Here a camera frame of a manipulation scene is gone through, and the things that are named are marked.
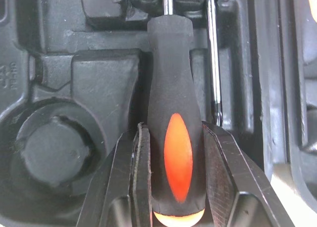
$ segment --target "black screwdriver handle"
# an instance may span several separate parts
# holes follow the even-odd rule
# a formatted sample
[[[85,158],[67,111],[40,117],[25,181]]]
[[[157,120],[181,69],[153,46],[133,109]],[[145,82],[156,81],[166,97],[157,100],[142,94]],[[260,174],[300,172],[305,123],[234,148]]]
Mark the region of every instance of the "black screwdriver handle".
[[[166,15],[149,21],[148,34],[154,57],[148,109],[152,207],[162,215],[190,215],[205,208],[206,196],[203,129],[189,57],[193,25],[185,17]],[[171,190],[164,163],[166,131],[173,114],[183,119],[192,148],[191,182],[183,201]]]

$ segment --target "tool case compartment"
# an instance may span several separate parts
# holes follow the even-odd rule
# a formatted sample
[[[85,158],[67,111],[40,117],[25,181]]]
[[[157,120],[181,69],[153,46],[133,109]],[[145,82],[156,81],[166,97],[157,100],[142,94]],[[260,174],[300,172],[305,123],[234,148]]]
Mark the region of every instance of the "tool case compartment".
[[[217,0],[223,127],[269,179],[274,164],[289,163],[316,211],[317,46],[302,2]],[[123,132],[146,121],[147,22],[161,5],[0,0],[0,225],[76,226],[94,172]],[[211,122],[205,0],[174,5],[194,25],[193,81]],[[197,226],[211,222],[205,214]]]

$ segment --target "screwdriver handle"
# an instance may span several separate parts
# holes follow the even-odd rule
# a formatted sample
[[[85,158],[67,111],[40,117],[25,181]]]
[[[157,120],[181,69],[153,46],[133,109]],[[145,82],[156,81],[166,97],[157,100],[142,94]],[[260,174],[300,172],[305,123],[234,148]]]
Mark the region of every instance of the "screwdriver handle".
[[[203,130],[189,57],[193,25],[191,20],[185,17],[165,15],[149,21],[148,35],[154,57],[148,108],[148,127],[151,134],[152,207],[155,212],[163,215],[190,215],[205,208],[206,196]],[[184,200],[182,195],[186,192],[184,191],[186,185],[179,187],[177,181],[175,183],[172,180],[173,174],[169,175],[169,167],[166,164],[168,162],[166,159],[170,157],[164,154],[167,130],[174,114],[179,114],[184,121],[192,149],[192,173]],[[182,177],[190,172],[187,167],[183,169],[177,167],[178,163],[181,163],[180,159],[184,158],[187,152],[179,151],[172,160],[175,162],[175,167],[173,165],[170,167],[172,169],[170,173],[176,172]]]

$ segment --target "screwdriver tip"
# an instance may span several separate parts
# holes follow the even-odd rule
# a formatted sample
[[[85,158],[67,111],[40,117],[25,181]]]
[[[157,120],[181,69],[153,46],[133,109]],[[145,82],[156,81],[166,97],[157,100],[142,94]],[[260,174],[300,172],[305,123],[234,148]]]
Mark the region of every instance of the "screwdriver tip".
[[[223,124],[223,116],[222,116],[222,108],[221,103],[212,103],[212,118],[213,123],[219,127],[222,127]]]

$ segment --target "metal shaft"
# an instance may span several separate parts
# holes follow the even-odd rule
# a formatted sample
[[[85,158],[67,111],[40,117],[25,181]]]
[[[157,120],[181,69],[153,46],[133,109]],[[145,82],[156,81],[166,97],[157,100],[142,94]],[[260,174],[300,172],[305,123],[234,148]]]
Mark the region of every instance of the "metal shaft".
[[[173,14],[173,0],[163,0],[164,15]]]
[[[217,44],[215,0],[207,0],[207,34],[212,75],[212,116],[217,126],[222,126],[220,67]]]

